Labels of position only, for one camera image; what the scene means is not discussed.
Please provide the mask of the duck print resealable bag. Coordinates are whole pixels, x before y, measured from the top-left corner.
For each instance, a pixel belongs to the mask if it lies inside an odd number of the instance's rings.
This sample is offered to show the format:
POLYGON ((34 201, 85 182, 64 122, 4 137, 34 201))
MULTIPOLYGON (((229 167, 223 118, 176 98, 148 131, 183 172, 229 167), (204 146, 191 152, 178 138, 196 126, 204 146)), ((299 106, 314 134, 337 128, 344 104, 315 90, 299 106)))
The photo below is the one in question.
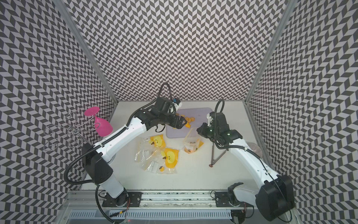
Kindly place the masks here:
POLYGON ((198 134, 197 129, 198 127, 192 127, 183 140, 183 150, 188 154, 196 152, 204 144, 202 136, 198 134))

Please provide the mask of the lavender plastic tray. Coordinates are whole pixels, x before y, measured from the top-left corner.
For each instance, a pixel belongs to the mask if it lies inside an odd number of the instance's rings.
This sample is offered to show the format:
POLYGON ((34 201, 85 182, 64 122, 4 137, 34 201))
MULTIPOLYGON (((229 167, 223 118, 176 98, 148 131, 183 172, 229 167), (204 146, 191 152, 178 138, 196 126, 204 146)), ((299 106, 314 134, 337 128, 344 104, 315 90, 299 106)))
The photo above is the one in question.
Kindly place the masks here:
MULTIPOLYGON (((204 108, 190 108, 190 109, 180 109, 177 112, 177 115, 184 116, 192 127, 200 127, 203 123, 207 123, 207 114, 213 112, 213 109, 204 107, 204 108)), ((182 127, 181 129, 173 129, 172 127, 167 128, 167 138, 184 138, 188 134, 191 128, 182 127)))

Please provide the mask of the red metal tongs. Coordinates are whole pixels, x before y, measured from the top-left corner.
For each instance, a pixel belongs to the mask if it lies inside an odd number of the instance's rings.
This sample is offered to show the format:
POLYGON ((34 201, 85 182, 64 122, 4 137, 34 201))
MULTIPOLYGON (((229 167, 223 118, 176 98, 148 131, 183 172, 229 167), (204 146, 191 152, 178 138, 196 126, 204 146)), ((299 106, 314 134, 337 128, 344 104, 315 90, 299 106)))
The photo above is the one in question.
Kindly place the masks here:
POLYGON ((211 160, 210 160, 210 164, 209 164, 210 168, 212 168, 227 152, 227 150, 222 150, 220 155, 215 157, 215 149, 216 149, 216 145, 213 143, 212 150, 211 150, 211 160))

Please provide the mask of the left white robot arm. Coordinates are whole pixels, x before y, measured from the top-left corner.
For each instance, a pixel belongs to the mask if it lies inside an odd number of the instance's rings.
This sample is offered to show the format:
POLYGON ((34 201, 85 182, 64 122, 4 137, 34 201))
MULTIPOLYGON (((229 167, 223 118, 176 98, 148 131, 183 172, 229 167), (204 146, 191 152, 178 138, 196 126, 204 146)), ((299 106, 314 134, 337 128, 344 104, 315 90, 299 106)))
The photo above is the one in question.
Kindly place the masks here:
POLYGON ((137 109, 129 118, 126 125, 95 144, 86 143, 82 147, 82 155, 76 158, 65 170, 64 181, 72 185, 94 183, 103 188, 110 198, 114 199, 116 206, 124 205, 128 200, 125 187, 113 173, 109 163, 117 152, 139 135, 158 125, 168 125, 181 129, 187 121, 177 115, 182 106, 179 98, 168 99, 157 97, 153 102, 137 109), (73 181, 69 172, 73 166, 81 162, 87 174, 91 177, 87 181, 73 181))

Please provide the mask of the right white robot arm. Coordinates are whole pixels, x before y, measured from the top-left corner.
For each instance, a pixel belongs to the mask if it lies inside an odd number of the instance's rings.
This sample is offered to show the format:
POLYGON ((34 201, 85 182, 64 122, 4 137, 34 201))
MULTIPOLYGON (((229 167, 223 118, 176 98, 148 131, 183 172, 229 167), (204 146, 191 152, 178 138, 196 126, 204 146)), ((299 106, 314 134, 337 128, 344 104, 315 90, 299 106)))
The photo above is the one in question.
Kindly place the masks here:
POLYGON ((208 121, 197 128, 197 133, 211 140, 218 149, 236 157, 253 177, 257 188, 243 183, 232 185, 228 191, 235 200, 255 206, 267 221, 273 221, 295 207, 293 182, 287 175, 280 175, 270 168, 249 147, 242 135, 230 129, 223 113, 211 112, 208 121))

